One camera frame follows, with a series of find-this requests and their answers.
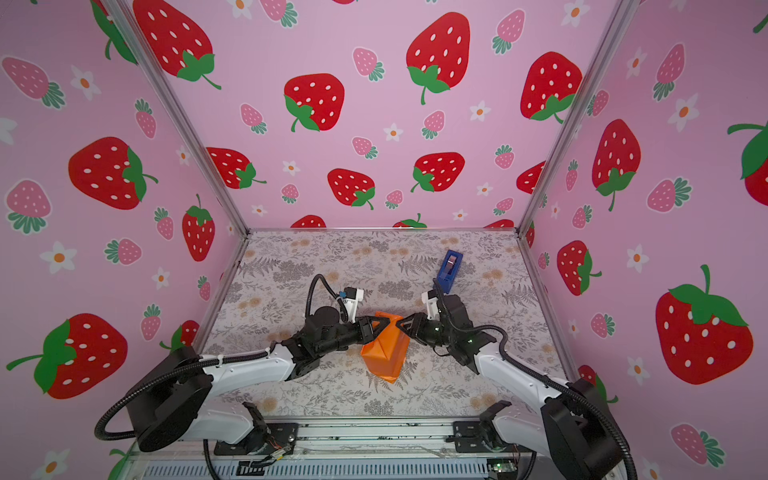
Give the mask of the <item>orange wrapping paper sheet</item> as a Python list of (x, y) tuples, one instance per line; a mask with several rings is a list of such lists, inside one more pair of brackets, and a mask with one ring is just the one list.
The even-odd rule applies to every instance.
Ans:
[(405, 363), (410, 338), (396, 326), (401, 316), (378, 311), (375, 317), (387, 319), (389, 324), (373, 342), (363, 346), (361, 357), (371, 374), (394, 384)]

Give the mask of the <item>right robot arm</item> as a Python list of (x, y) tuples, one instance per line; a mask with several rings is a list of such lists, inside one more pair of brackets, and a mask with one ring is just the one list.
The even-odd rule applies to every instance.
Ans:
[(456, 295), (439, 290), (426, 295), (427, 310), (397, 321), (412, 340), (442, 347), (457, 363), (508, 390), (538, 414), (525, 420), (508, 401), (488, 407), (478, 418), (471, 443), (501, 452), (522, 446), (532, 457), (549, 458), (566, 479), (606, 479), (618, 471), (638, 476), (626, 436), (605, 400), (587, 380), (554, 379), (506, 350), (507, 332), (476, 326)]

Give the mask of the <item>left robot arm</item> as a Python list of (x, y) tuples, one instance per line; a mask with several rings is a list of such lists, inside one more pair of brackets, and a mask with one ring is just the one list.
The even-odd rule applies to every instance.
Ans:
[(169, 355), (131, 391), (127, 410), (142, 452), (178, 441), (209, 440), (220, 454), (242, 455), (278, 447), (279, 441), (254, 403), (229, 405), (228, 392), (287, 382), (316, 369), (321, 359), (376, 340), (386, 317), (344, 323), (333, 307), (321, 307), (301, 330), (269, 348), (240, 355), (203, 357), (190, 347)]

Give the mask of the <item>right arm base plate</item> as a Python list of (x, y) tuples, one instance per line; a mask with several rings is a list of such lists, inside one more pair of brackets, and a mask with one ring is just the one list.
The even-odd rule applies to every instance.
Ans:
[(479, 420), (453, 422), (452, 434), (445, 439), (445, 442), (453, 444), (458, 453), (531, 452), (530, 449), (522, 445), (502, 440), (489, 423)]

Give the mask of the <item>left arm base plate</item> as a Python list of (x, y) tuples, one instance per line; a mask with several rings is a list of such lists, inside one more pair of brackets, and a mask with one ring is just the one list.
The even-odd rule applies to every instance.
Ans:
[(275, 453), (290, 455), (298, 437), (298, 423), (269, 422), (255, 427), (246, 437), (236, 444), (217, 441), (216, 456), (261, 455)]

